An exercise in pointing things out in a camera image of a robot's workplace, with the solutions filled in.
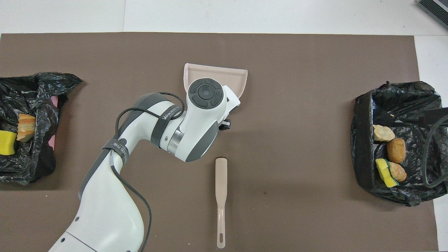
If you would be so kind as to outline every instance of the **circular button panel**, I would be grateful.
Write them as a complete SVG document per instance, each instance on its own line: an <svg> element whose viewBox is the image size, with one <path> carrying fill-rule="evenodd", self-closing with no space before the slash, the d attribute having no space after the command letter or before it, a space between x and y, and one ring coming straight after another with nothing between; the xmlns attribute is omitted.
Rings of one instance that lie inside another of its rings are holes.
<svg viewBox="0 0 448 252"><path fill-rule="evenodd" d="M222 102L224 91L216 80L201 78L191 83L188 97L198 108L212 109Z"/></svg>

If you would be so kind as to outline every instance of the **brush handle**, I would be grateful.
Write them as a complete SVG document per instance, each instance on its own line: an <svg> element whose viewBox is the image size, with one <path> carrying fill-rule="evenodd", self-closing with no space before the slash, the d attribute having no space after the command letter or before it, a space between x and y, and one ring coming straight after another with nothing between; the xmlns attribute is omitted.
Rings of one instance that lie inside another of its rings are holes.
<svg viewBox="0 0 448 252"><path fill-rule="evenodd" d="M218 248L225 247L225 214L224 207L218 208L218 233L216 237Z"/></svg>
<svg viewBox="0 0 448 252"><path fill-rule="evenodd" d="M215 163L215 194L218 204L218 229L216 245L218 248L225 247L225 201L227 199L227 159L220 157Z"/></svg>

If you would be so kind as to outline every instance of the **black cable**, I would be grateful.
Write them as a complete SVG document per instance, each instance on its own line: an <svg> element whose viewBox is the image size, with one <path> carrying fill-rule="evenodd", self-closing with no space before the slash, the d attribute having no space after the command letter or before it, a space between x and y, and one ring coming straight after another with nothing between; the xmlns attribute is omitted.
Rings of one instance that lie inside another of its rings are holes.
<svg viewBox="0 0 448 252"><path fill-rule="evenodd" d="M159 93L162 94L162 95L169 95L169 96L176 97L180 101L180 103L182 104L182 110L180 111L180 113L178 115L173 116L170 120L174 120L174 119L179 118L185 111L184 101L182 101L182 99L180 97L178 97L177 95L172 94L172 93L168 93L168 92L159 92ZM157 115L157 114L155 114L155 113L153 113L153 112L151 112L149 110L146 110L146 109L141 109L141 108L137 108L137 107L132 107L132 108L125 109L116 118L116 121L115 121L115 136L113 138L118 139L118 137L119 137L120 119L128 111L142 111L144 113L150 114L150 115L155 116L157 118L160 117L159 115ZM140 252L143 252L143 250L145 249L145 246L146 246L146 242L148 241L148 238L149 238L149 230L151 229L151 223L152 223L151 207L149 206L149 203L146 201L146 199L137 190L135 190L129 183L127 183L126 180L117 172L117 170L115 169L115 166L113 165L112 152L111 152L111 159L110 159L109 163L111 164L111 169L112 169L112 172L115 174L115 177L118 180L120 180L120 182L123 185L125 185L127 188L129 188L129 190L131 190L135 195L137 195L145 203L146 208L148 209L149 223L148 223L148 228L146 230L146 237L145 237L145 239L144 239L144 241L142 243L142 248L140 249Z"/></svg>
<svg viewBox="0 0 448 252"><path fill-rule="evenodd" d="M426 187L429 188L433 188L437 185L439 185L440 183L442 183L443 181L445 181L446 179L448 179L448 173L445 173L443 175L441 175L438 179L436 179L435 181L433 181L431 184L428 183L428 177L426 176L426 158L428 156L428 150L429 150L429 143L431 142L432 139L432 135L434 135L435 130L445 121L448 120L448 115L442 117L441 119L439 119L429 130L428 136L426 137L425 140L425 145L423 146L423 160L422 160L422 179L423 179L423 184Z"/></svg>
<svg viewBox="0 0 448 252"><path fill-rule="evenodd" d="M111 165L111 169L112 172L115 174L115 176L117 177L118 180L120 180L120 182L125 185L127 188L129 188L129 190L131 190L135 195L137 195L146 205L146 208L148 209L148 213L149 213L149 222L148 222L148 228L146 230L146 236L145 239L142 243L142 249L140 249L140 252L143 252L143 250L145 249L146 246L146 242L148 241L148 237L149 237L149 230L151 229L151 223L152 223L152 212L151 212L151 207L149 206L149 203L146 201L145 197L143 197L137 190L135 190L129 183L126 182L126 180L116 171L115 166Z"/></svg>

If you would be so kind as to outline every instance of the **black control button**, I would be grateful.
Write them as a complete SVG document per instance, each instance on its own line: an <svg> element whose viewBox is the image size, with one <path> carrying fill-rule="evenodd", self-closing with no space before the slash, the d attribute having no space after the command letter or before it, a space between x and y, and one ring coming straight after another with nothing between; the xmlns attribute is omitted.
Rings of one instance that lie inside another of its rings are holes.
<svg viewBox="0 0 448 252"><path fill-rule="evenodd" d="M210 85L202 85L198 90L198 95L204 100L210 100L215 96L215 90Z"/></svg>
<svg viewBox="0 0 448 252"><path fill-rule="evenodd" d="M194 81L193 83L191 83L190 84L190 93L192 93L192 94L196 93L199 85L200 85L199 81Z"/></svg>
<svg viewBox="0 0 448 252"><path fill-rule="evenodd" d="M219 84L216 80L206 78L205 83L212 85L215 89L221 89L221 84Z"/></svg>
<svg viewBox="0 0 448 252"><path fill-rule="evenodd" d="M202 100L199 96L193 96L191 98L191 100L193 101L194 104L206 108L207 107L207 102Z"/></svg>
<svg viewBox="0 0 448 252"><path fill-rule="evenodd" d="M213 97L212 100L210 100L210 103L212 106L215 106L216 104L220 103L223 100L223 93L221 91L216 92L216 96Z"/></svg>

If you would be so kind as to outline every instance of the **black strap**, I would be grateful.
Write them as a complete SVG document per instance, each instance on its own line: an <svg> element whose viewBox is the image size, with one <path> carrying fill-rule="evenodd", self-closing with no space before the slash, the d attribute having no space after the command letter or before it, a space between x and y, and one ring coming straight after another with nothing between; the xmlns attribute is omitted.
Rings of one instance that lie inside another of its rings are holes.
<svg viewBox="0 0 448 252"><path fill-rule="evenodd" d="M123 165L128 161L129 158L129 150L126 147L125 139L110 139L104 146L103 149L109 149L115 151L118 155L120 155L121 160L123 161Z"/></svg>
<svg viewBox="0 0 448 252"><path fill-rule="evenodd" d="M162 138L163 133L165 132L166 127L168 126L171 118L176 115L181 108L177 105L172 105L169 107L162 115L159 116L159 119L154 125L154 129L151 134L151 143L160 148L160 139Z"/></svg>

